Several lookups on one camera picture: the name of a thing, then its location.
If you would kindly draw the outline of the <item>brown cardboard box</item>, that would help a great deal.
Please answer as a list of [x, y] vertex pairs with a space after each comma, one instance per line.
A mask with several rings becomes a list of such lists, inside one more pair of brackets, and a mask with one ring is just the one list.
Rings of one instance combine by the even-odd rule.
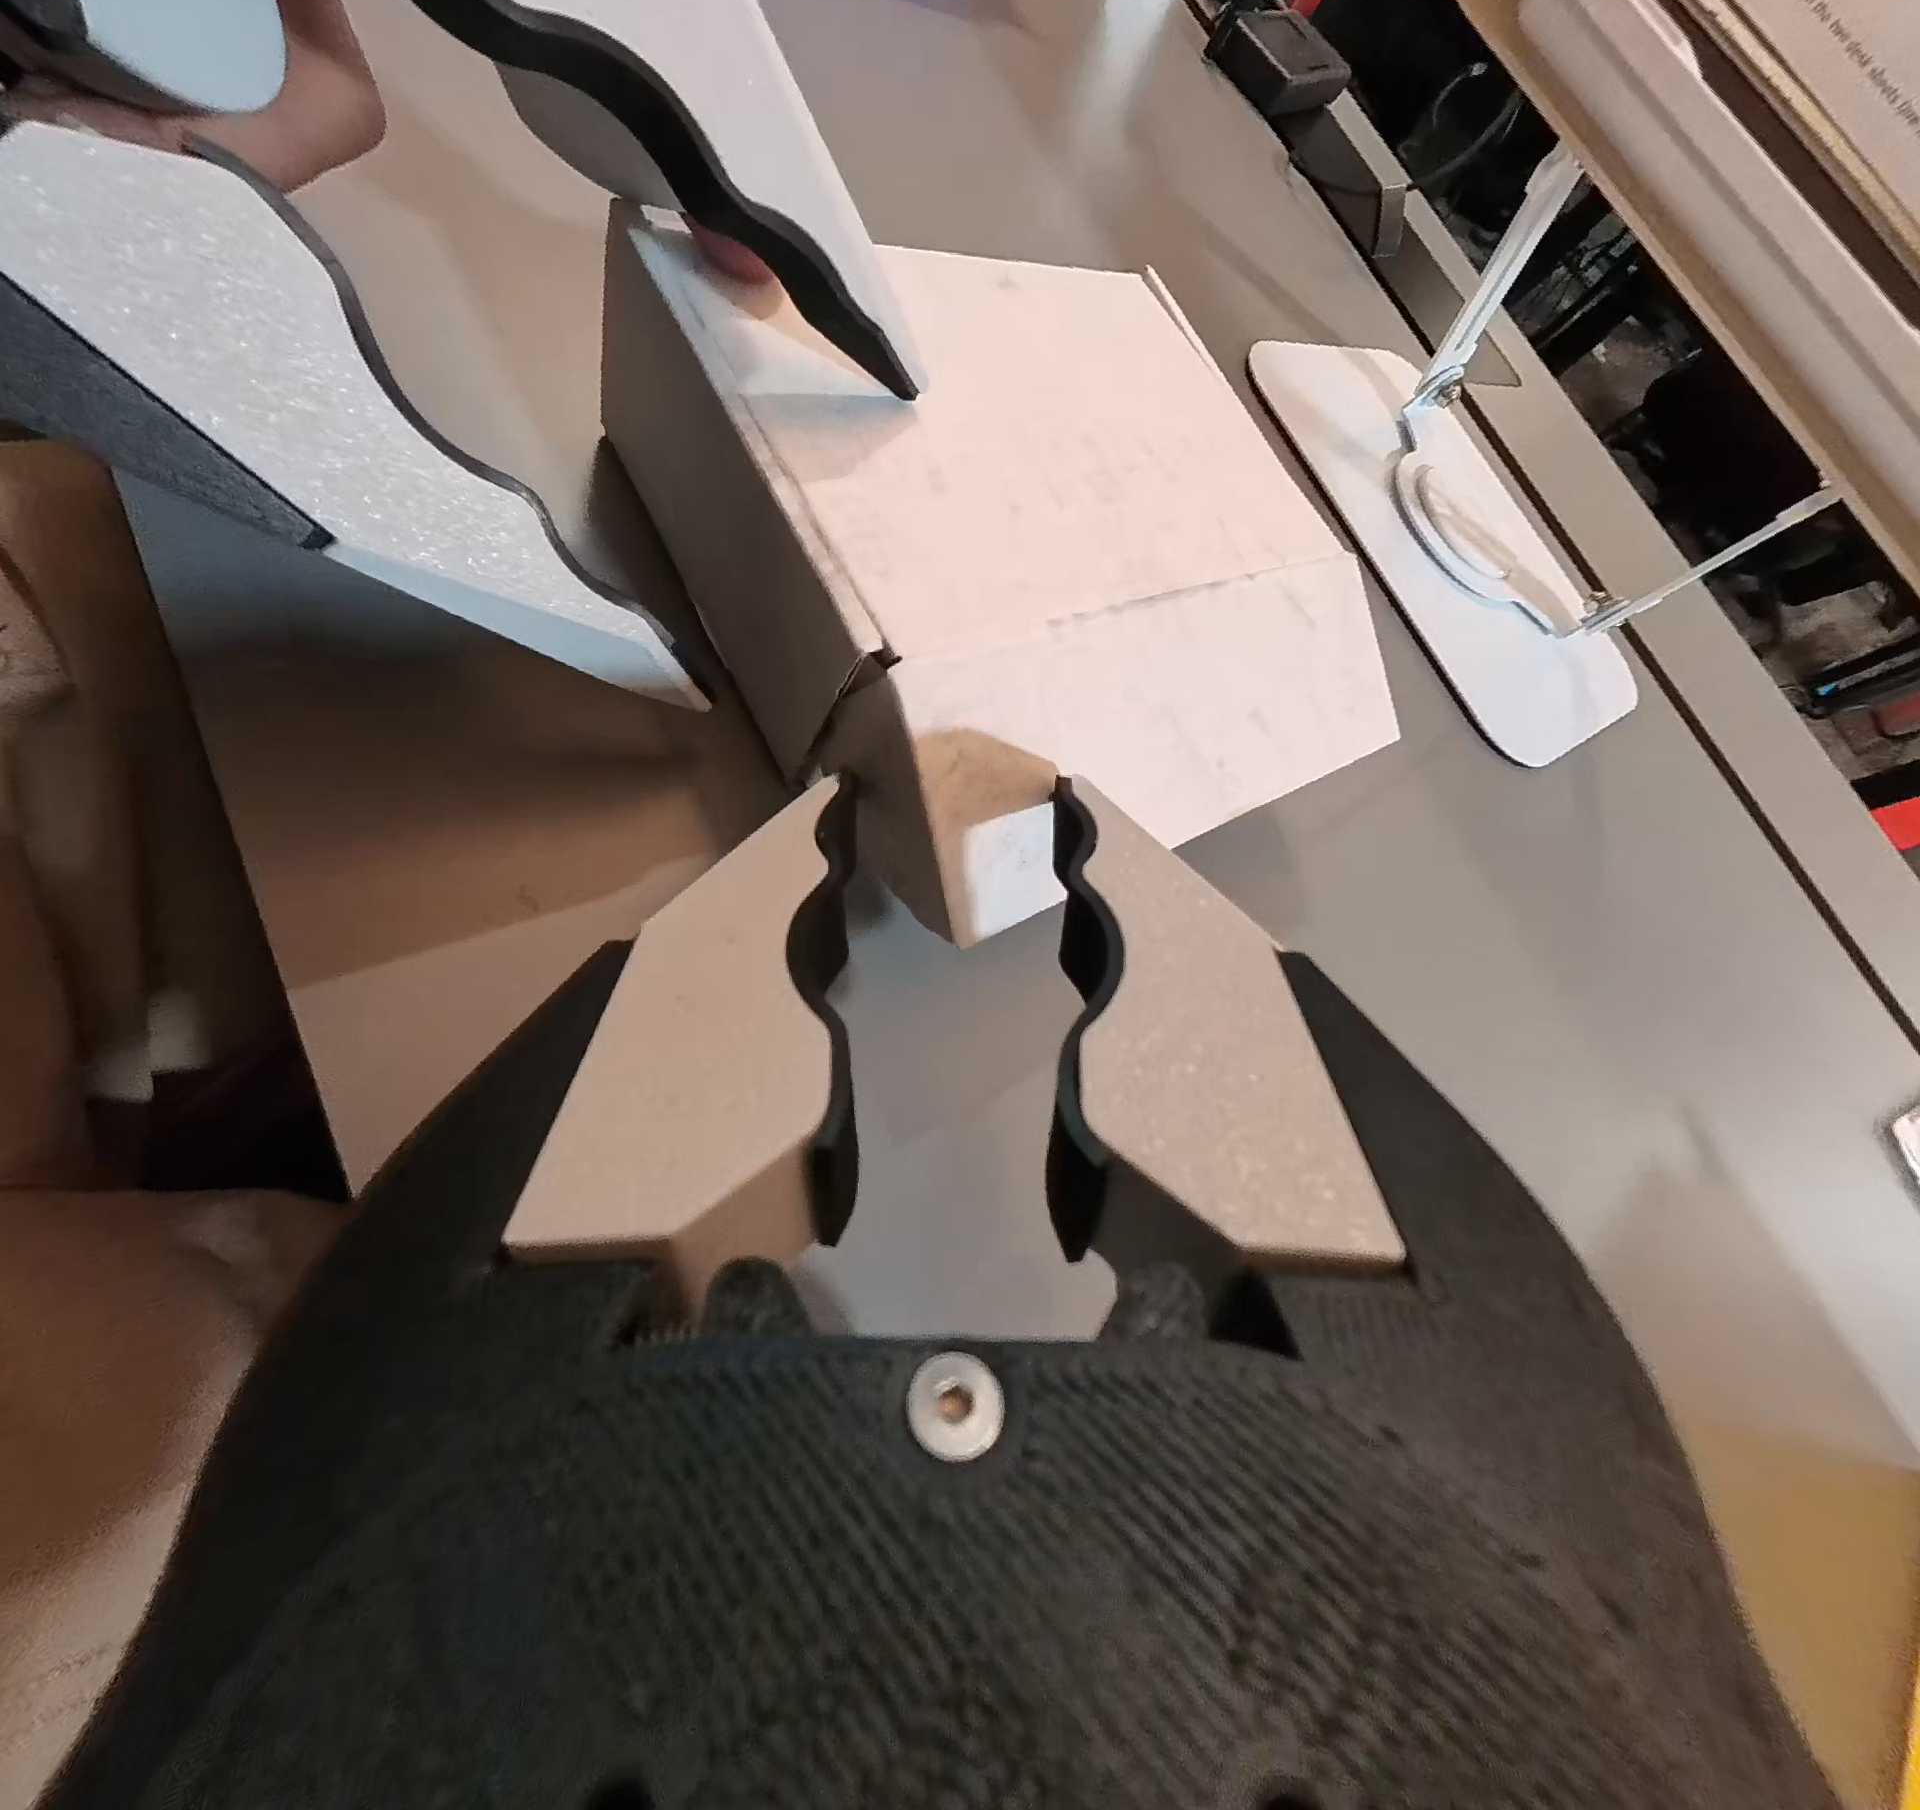
[[51, 440], [3, 449], [3, 1167], [348, 1198], [121, 494]]

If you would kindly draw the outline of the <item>white display stand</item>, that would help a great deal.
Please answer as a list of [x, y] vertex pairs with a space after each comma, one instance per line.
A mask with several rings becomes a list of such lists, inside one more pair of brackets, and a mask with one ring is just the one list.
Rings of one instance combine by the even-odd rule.
[[1259, 342], [1250, 356], [1255, 393], [1463, 713], [1503, 759], [1529, 769], [1563, 759], [1637, 706], [1619, 627], [1841, 498], [1822, 481], [1643, 596], [1574, 585], [1457, 404], [1507, 290], [1580, 180], [1577, 153], [1556, 144], [1427, 369], [1344, 344]]

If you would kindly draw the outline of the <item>grey desk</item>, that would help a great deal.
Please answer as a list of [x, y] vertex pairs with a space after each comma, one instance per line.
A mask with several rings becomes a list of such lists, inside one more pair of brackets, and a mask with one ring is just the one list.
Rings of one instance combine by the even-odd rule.
[[[419, 408], [697, 626], [589, 504], [607, 196], [404, 0], [346, 0], [384, 144], [300, 213]], [[1425, 337], [1203, 61], [1183, 0], [761, 0], [870, 231], [1153, 269], [1253, 342]], [[734, 700], [567, 671], [149, 486], [128, 509], [345, 1173], [784, 791]], [[1669, 1400], [1849, 1803], [1900, 1799], [1916, 1645], [1916, 880], [1718, 606], [1529, 771], [1372, 589], [1399, 741], [1187, 848], [1568, 1234]]]

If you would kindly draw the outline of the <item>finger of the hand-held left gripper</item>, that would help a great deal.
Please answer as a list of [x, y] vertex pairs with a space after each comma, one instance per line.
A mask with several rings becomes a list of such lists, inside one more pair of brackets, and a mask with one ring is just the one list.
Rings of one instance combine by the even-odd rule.
[[578, 673], [704, 711], [713, 697], [685, 649], [589, 574], [541, 494], [419, 413], [348, 273], [293, 203], [226, 151], [149, 147], [133, 180], [172, 170], [164, 204], [194, 206], [203, 229], [160, 236], [159, 213], [143, 213], [164, 256], [149, 280], [177, 269], [192, 290], [120, 292], [113, 315], [81, 329], [128, 342], [123, 366], [329, 532], [327, 549], [296, 552]]
[[766, 264], [903, 401], [921, 359], [760, 0], [414, 0], [498, 71], [565, 164]]

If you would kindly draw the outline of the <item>person's left hand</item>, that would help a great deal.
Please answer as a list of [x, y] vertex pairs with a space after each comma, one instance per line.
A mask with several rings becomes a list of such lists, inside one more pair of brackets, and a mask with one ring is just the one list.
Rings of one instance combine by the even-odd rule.
[[275, 0], [285, 46], [281, 85], [250, 115], [175, 119], [167, 140], [227, 151], [284, 193], [369, 155], [387, 109], [345, 0]]

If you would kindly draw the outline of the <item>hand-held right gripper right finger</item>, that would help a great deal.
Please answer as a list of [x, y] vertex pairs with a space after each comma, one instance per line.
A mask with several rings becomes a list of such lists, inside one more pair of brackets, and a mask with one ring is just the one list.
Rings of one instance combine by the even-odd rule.
[[1055, 791], [1055, 874], [1080, 1001], [1045, 1163], [1067, 1262], [1405, 1272], [1278, 943], [1085, 777]]

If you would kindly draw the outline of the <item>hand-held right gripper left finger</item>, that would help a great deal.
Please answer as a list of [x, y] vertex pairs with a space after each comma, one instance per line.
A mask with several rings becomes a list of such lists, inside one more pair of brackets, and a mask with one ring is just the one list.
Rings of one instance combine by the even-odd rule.
[[637, 935], [503, 1233], [521, 1264], [638, 1258], [694, 1313], [736, 1260], [834, 1247], [858, 1205], [856, 791], [793, 798]]

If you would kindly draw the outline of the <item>black power adapter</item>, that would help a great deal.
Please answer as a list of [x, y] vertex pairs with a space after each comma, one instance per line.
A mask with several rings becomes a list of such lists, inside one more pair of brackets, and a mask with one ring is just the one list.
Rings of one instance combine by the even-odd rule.
[[1322, 111], [1353, 84], [1351, 64], [1290, 7], [1224, 12], [1207, 61], [1265, 122]]

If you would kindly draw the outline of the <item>white cardboard box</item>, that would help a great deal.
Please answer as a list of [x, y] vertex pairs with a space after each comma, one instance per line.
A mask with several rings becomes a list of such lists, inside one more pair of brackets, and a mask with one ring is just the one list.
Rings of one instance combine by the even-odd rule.
[[967, 948], [1059, 896], [1059, 775], [1178, 848], [1399, 741], [1353, 552], [1146, 271], [880, 251], [928, 386], [615, 204], [602, 433], [793, 782]]

